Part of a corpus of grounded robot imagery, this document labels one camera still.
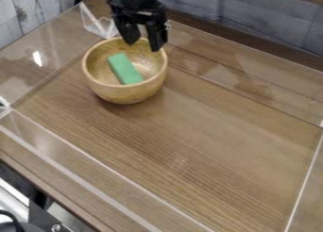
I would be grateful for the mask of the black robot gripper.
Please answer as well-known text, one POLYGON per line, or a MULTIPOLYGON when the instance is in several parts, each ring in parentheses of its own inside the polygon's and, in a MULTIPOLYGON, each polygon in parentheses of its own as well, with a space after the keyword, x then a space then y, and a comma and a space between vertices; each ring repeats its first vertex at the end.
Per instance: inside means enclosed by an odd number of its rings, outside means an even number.
POLYGON ((144 25, 150 49, 158 52, 167 43, 167 7, 159 0, 107 0, 118 33, 132 45, 139 37, 138 25, 144 25))

